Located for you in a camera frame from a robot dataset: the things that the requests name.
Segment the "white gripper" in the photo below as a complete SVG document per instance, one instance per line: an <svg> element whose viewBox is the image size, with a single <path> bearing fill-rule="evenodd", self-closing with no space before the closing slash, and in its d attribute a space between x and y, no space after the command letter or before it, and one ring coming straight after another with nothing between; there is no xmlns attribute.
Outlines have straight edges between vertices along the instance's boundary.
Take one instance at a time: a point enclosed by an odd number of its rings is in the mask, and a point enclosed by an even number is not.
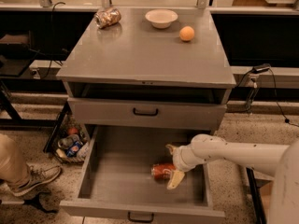
<svg viewBox="0 0 299 224"><path fill-rule="evenodd" d="M167 183L167 188L171 190L178 187L185 173L194 169L197 165L205 163L206 152L202 148L192 144L180 147L167 144L165 147L172 155L173 163L177 169L171 172Z"/></svg>

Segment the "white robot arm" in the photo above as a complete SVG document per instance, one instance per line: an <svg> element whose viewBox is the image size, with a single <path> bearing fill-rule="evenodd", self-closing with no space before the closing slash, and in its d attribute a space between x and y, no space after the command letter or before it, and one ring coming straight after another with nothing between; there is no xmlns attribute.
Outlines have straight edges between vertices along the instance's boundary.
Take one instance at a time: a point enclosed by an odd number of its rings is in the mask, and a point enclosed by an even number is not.
<svg viewBox="0 0 299 224"><path fill-rule="evenodd" d="M175 189L200 164L227 160L274 178L267 224L299 224L299 142L290 145L228 142L198 134L186 146L166 146L175 170L167 187Z"/></svg>

